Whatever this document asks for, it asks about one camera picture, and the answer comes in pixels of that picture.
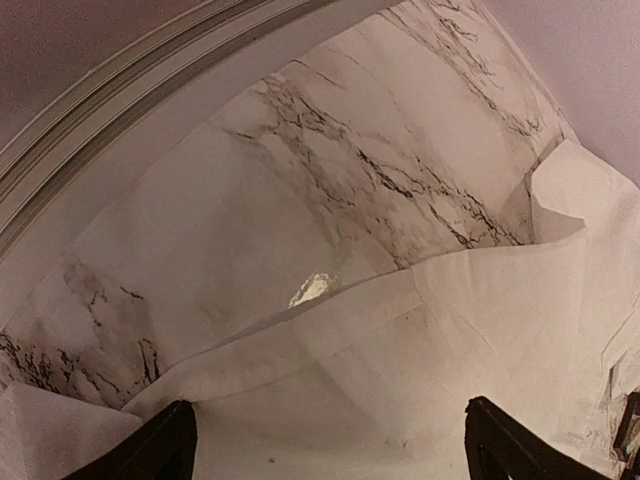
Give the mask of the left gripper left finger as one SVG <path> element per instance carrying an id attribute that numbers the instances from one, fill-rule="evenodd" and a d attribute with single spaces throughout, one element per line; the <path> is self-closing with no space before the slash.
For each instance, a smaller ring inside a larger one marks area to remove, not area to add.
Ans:
<path id="1" fill-rule="evenodd" d="M 197 440 L 191 403 L 174 401 L 114 449 L 64 480 L 191 480 Z"/>

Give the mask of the white button shirt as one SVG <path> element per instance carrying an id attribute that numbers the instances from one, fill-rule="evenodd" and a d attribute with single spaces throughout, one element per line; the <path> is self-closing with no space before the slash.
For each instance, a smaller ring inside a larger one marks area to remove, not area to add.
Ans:
<path id="1" fill-rule="evenodd" d="M 464 479 L 485 396 L 602 473 L 639 384 L 639 190 L 561 143 L 531 185 L 535 243 L 465 250 L 353 286 L 178 363 L 122 410 L 20 383 L 1 397 L 1 475 L 103 478 L 173 400 L 197 479 Z"/>

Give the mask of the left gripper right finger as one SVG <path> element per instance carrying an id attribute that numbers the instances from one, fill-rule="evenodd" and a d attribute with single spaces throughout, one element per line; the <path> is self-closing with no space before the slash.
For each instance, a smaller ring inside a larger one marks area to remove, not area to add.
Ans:
<path id="1" fill-rule="evenodd" d="M 469 401 L 464 446 L 477 479 L 602 479 L 599 472 L 545 443 L 485 397 Z"/>

